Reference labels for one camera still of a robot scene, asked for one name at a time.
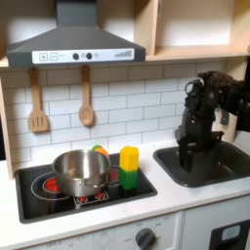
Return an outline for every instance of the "oven door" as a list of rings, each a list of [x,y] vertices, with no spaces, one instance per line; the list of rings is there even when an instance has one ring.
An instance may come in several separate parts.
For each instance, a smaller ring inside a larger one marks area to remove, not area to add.
[[[209,250],[249,250],[250,220],[214,229]]]

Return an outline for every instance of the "wooden spatula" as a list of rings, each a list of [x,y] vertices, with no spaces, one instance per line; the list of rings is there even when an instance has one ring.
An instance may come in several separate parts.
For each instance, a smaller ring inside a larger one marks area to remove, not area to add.
[[[29,115],[28,125],[32,132],[46,131],[49,125],[48,118],[41,109],[38,76],[39,71],[37,68],[32,68],[29,70],[33,110]]]
[[[79,119],[83,125],[91,126],[94,122],[95,115],[90,105],[90,67],[84,65],[81,70],[83,104],[79,110]]]

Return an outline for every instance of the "sink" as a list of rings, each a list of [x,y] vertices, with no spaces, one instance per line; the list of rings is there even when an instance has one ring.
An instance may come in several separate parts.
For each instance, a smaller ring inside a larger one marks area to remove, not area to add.
[[[197,188],[250,176],[250,156],[231,144],[219,143],[194,153],[190,172],[180,166],[177,149],[157,150],[153,158],[179,185]]]

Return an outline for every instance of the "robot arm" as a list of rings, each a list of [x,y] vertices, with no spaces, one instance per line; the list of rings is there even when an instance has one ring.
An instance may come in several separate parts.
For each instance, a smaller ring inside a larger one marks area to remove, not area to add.
[[[194,152],[205,151],[222,140],[223,132],[212,132],[215,108],[238,116],[246,113],[250,104],[250,90],[244,82],[219,71],[200,73],[198,77],[186,85],[186,91],[190,84],[192,89],[187,93],[182,125],[175,132],[180,164],[189,172]]]

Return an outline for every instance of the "black stovetop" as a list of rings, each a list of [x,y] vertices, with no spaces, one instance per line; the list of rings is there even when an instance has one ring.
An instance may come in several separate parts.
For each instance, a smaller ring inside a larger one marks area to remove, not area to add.
[[[137,188],[125,190],[117,180],[119,154],[112,154],[110,160],[112,168],[107,188],[95,196],[81,198],[65,196],[60,192],[52,165],[18,170],[20,221],[24,224],[34,223],[157,194],[141,170],[138,171]]]

